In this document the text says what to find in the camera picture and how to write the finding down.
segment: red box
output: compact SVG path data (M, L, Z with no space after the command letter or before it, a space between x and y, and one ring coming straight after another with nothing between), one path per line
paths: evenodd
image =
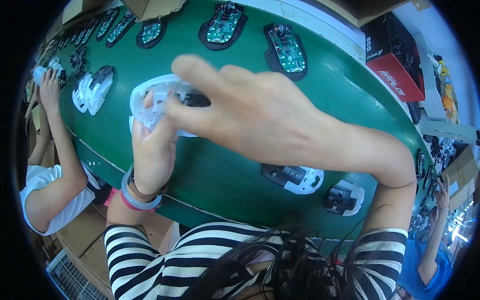
M389 12L369 22L362 30L367 45L367 66L402 102L424 101L417 44L403 24Z

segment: snack bag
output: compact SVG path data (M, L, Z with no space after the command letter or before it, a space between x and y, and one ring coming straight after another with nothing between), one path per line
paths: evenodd
M447 67L443 60L440 60L439 63L442 65L441 78L444 83L444 88L442 89L442 104L444 105L445 115L448 119L453 119L455 117L455 104L453 102L453 89L452 89L452 79L448 73Z

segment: wire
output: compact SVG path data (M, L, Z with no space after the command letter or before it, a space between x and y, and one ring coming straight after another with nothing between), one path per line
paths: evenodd
M257 296L257 295L264 294L264 293L268 293L268 292L273 293L272 290L265 290L265 291L261 291L261 292L255 293L255 294L253 294L253 295L250 295L250 296L248 296L247 298L243 298L242 300L247 300L247 299L250 299L250 298L253 297L253 296Z

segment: white t-shirt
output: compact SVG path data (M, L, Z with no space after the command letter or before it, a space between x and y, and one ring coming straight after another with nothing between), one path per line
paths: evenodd
M92 174L87 170L85 166L83 167L85 169L85 173L88 176L88 181L95 188L99 188L98 183L92 176ZM26 199L33 190L43 189L49 183L62 176L63 172L60 165L55 165L53 168L45 168L42 166L28 166L27 177L25 180L26 186L20 192L20 199L22 200L22 209L24 211L25 221L33 231L40 235L47 236L59 231L65 225L70 223L90 204L90 202L92 202L92 200L95 199L95 194L90 189L85 187L85 189L78 196L76 196L70 203L68 203L68 205L50 221L48 230L45 233L38 232L35 228L33 228L32 224L30 224L30 221L28 221L25 212Z

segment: black and white striped shirt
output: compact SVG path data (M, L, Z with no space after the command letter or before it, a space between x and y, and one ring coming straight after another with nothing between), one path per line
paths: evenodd
M171 252L161 255L140 230L109 226L105 230L104 243L115 299L180 297L223 254L263 231L267 230L244 224L208 223L187 232ZM358 239L353 252L354 264L361 271L354 280L358 299L390 297L402 269L406 242L407 232L397 228L375 230ZM282 243L280 236L270 237L267 251L275 254L277 245ZM322 259L314 248L311 253L311 259ZM343 267L338 266L337 270L343 273ZM244 288L261 283L266 273L269 272L264 270L253 275L247 267L232 278L231 286L215 296L234 299Z

